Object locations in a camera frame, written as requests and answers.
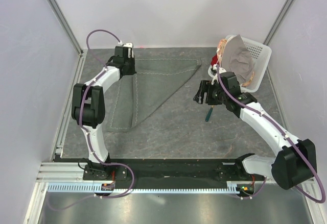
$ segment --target metal pole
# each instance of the metal pole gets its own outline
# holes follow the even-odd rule
[[[291,8],[292,4],[293,4],[294,0],[286,0],[280,13],[278,14],[274,24],[272,25],[265,41],[263,42],[263,44],[265,45],[269,45],[271,39],[273,38],[273,36],[275,35],[275,33],[277,32],[279,26],[281,25],[283,19],[285,18],[286,14],[288,13],[289,9]]]
[[[76,49],[76,51],[79,54],[83,53],[83,49],[81,48],[80,44],[78,43],[75,35],[72,32],[72,29],[70,28],[66,18],[64,17],[58,3],[56,2],[56,0],[48,0],[52,10],[54,11],[55,15],[57,16],[60,24],[62,25],[62,27],[64,28],[64,30],[66,31],[69,39],[71,40],[74,48]]]

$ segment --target metal floor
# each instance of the metal floor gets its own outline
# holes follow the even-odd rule
[[[90,193],[47,193],[62,208]],[[311,224],[307,203],[295,190],[267,184],[252,200],[222,194],[146,194],[123,198],[90,198],[65,211],[44,204],[39,224]]]

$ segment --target white cable tray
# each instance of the white cable tray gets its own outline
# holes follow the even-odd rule
[[[101,190],[102,183],[49,183],[48,192],[91,192],[111,193],[112,191]],[[228,183],[227,188],[203,188],[203,189],[133,189],[133,193],[215,193],[235,194],[236,184]],[[113,193],[122,193],[127,189],[115,189]]]

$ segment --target gray mat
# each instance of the gray mat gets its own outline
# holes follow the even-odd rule
[[[116,101],[106,130],[128,132],[149,117],[200,67],[192,59],[136,59],[133,76],[124,76],[107,91]]]
[[[106,147],[112,158],[235,158],[246,153],[272,156],[267,143],[246,123],[216,106],[210,121],[205,122],[208,105],[192,100],[201,79],[207,79],[207,69],[216,48],[146,48],[135,49],[137,59],[184,58],[201,60],[198,71],[162,106],[137,127],[127,133],[106,131],[108,113],[115,97],[105,94],[106,118],[103,122]],[[96,50],[108,60],[111,49]],[[81,81],[93,78],[101,69],[87,56]],[[267,75],[254,96],[263,108],[278,122],[281,121]],[[87,145],[81,129],[69,121],[63,148],[64,158],[87,157]]]

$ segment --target gray cloth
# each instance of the gray cloth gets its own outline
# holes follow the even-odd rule
[[[253,60],[240,35],[227,42],[221,59],[221,67],[234,72],[240,84],[250,80],[253,73]]]
[[[108,131],[126,132],[157,110],[192,77],[201,62],[191,59],[138,59],[137,74],[119,81],[114,106],[109,111]]]

